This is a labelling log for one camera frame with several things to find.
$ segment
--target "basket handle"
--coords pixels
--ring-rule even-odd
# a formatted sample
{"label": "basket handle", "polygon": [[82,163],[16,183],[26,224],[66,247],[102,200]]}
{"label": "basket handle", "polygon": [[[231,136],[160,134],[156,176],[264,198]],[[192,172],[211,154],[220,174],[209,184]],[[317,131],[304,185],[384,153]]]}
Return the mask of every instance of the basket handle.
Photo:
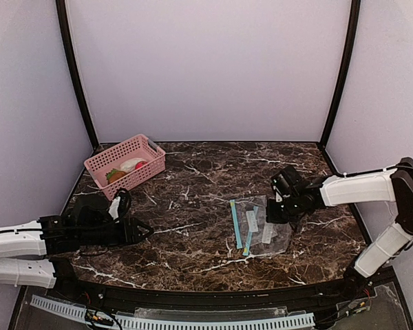
{"label": "basket handle", "polygon": [[155,152],[158,152],[158,145],[156,143],[154,143],[152,140],[148,139],[148,143],[150,148],[152,148]]}

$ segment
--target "marble tabletop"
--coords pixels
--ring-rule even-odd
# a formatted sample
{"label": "marble tabletop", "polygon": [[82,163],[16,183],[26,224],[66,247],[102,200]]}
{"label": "marble tabletop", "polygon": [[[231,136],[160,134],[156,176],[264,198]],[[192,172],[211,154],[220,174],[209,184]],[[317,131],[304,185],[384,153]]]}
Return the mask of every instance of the marble tabletop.
{"label": "marble tabletop", "polygon": [[[330,170],[314,143],[159,144],[166,171],[131,190],[131,213],[151,225],[146,241],[100,256],[64,254],[81,280],[122,287],[212,292],[273,289],[341,278],[365,246],[347,206],[301,220],[285,253],[243,257],[236,249],[230,199],[273,197],[269,178],[292,164],[312,179]],[[101,194],[84,172],[68,204]],[[103,247],[84,247],[86,254]]]}

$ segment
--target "pink basket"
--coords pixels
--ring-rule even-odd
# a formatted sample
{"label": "pink basket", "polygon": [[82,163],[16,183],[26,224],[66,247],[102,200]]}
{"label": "pink basket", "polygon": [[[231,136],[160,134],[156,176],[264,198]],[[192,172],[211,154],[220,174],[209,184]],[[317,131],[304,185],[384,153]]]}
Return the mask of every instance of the pink basket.
{"label": "pink basket", "polygon": [[[123,162],[131,158],[144,158],[147,164],[108,184],[106,174],[114,168],[119,169]],[[162,172],[165,169],[165,151],[147,136],[139,134],[89,158],[84,166],[98,188],[111,201],[119,188],[133,189]]]}

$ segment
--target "black frame post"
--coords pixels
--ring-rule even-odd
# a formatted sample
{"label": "black frame post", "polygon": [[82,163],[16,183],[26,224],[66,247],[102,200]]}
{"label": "black frame post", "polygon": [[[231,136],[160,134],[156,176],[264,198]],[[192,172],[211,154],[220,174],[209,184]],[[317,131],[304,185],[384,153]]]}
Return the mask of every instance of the black frame post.
{"label": "black frame post", "polygon": [[350,59],[352,58],[355,35],[357,33],[360,5],[361,0],[352,0],[352,4],[350,6],[349,24],[347,28],[346,42],[344,43],[343,57],[341,58],[341,65],[339,67],[337,84],[335,85],[332,102],[330,103],[329,114],[319,142],[324,148],[327,146],[329,141],[330,133],[332,132],[333,124],[335,123],[335,118],[337,117],[339,103],[343,95],[344,85],[346,83],[347,73],[349,71]]}
{"label": "black frame post", "polygon": [[61,38],[63,39],[64,52],[66,54],[67,66],[69,67],[70,78],[72,79],[72,84],[74,86],[76,100],[78,101],[78,106],[80,108],[81,117],[83,118],[87,135],[89,136],[93,149],[96,150],[99,146],[99,141],[90,117],[89,108],[85,100],[83,86],[81,84],[81,79],[78,72],[78,66],[76,65],[65,0],[56,0],[55,2],[58,21],[60,24]]}

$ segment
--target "perforated metal strip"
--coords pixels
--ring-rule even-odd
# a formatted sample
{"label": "perforated metal strip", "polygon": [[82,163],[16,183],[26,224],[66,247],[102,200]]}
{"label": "perforated metal strip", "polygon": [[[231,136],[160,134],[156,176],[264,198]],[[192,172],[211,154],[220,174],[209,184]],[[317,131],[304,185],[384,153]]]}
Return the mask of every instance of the perforated metal strip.
{"label": "perforated metal strip", "polygon": [[[85,308],[82,305],[70,305],[46,297],[33,295],[32,306],[52,314],[68,318],[79,323],[88,323],[84,319]],[[238,322],[176,322],[165,320],[145,320],[131,316],[116,315],[124,330],[289,330],[302,329],[315,325],[314,314],[307,313],[283,318],[251,320]],[[117,329],[99,325],[101,328]]]}

